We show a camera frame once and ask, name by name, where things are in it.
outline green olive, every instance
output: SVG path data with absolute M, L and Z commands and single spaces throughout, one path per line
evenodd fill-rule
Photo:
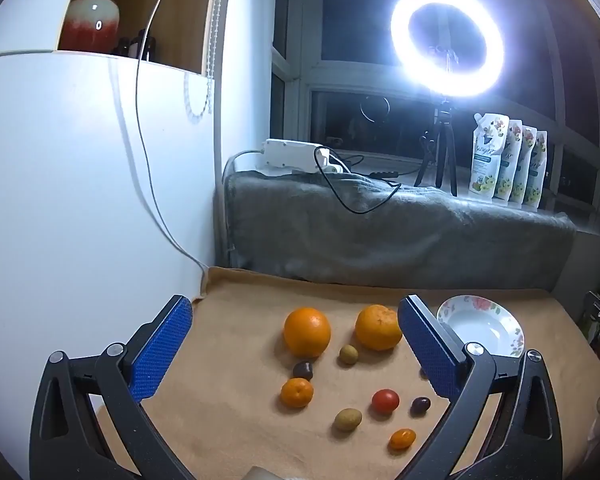
M 351 345 L 344 345 L 340 349 L 340 360 L 346 365 L 354 365 L 358 362 L 358 351 Z
M 354 408 L 345 408 L 336 415 L 333 425 L 340 431 L 353 431 L 362 422 L 362 413 Z

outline gray cloth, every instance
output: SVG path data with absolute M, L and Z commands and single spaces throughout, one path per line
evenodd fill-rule
M 342 200 L 366 210 L 392 188 L 330 175 Z M 338 202 L 320 174 L 232 174 L 224 188 L 232 267 L 316 283 L 395 288 L 551 291 L 576 228 L 565 216 L 404 186 L 367 215 Z

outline brown tablecloth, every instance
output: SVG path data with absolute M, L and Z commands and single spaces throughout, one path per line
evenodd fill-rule
M 420 365 L 405 340 L 393 352 L 362 351 L 351 368 L 340 367 L 336 359 L 364 306 L 395 308 L 413 291 L 315 285 L 218 268 L 211 269 L 205 291 L 205 299 L 196 305 L 193 327 L 157 393 L 142 402 L 171 449 L 201 480 L 238 480 L 252 465 L 282 478 L 393 480 L 448 406 L 419 377 Z M 459 294 L 415 292 L 434 312 Z M 506 307 L 523 328 L 526 348 L 542 352 L 558 404 L 566 474 L 586 450 L 600 395 L 600 362 L 547 293 L 474 293 Z M 281 329 L 286 315 L 299 306 L 324 311 L 332 336 L 314 367 L 314 399 L 298 412 L 281 406 L 278 394 L 296 362 L 285 348 Z M 371 396 L 381 388 L 400 395 L 400 407 L 388 420 L 368 411 Z M 408 408 L 418 396 L 430 397 L 432 407 L 424 418 L 414 419 Z M 491 396 L 458 468 L 475 459 L 497 403 L 497 396 Z M 360 427 L 344 437 L 331 429 L 343 408 L 363 412 Z M 100 410 L 98 419 L 118 462 L 135 470 L 106 410 Z M 416 443 L 403 454 L 391 454 L 387 441 L 400 428 L 414 429 Z

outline detergent pouch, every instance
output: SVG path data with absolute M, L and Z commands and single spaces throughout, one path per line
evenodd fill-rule
M 531 162 L 529 164 L 529 176 L 526 180 L 524 205 L 538 207 L 542 196 L 542 183 L 546 173 L 546 132 L 538 132 L 536 145 L 531 151 Z
M 474 131 L 474 158 L 471 163 L 469 191 L 493 198 L 502 150 L 507 140 L 509 118 L 500 114 L 474 115 L 478 127 Z
M 536 145 L 538 130 L 530 126 L 522 126 L 522 147 L 516 166 L 516 174 L 513 176 L 513 188 L 511 189 L 510 202 L 522 204 L 525 197 L 526 178 L 529 175 L 529 164 L 531 163 L 531 152 Z
M 507 141 L 504 144 L 502 158 L 500 159 L 500 171 L 496 181 L 496 192 L 494 197 L 509 200 L 513 188 L 513 177 L 516 174 L 518 156 L 522 147 L 522 121 L 509 120 L 509 131 Z

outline blue gripper pad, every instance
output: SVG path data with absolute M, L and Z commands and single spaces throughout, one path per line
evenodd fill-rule
M 191 302 L 181 296 L 133 363 L 129 391 L 135 402 L 148 399 L 158 389 L 192 322 Z
M 423 308 L 417 308 L 416 302 Z M 436 394 L 455 401 L 462 390 L 466 363 L 462 349 L 417 296 L 400 301 L 398 324 Z

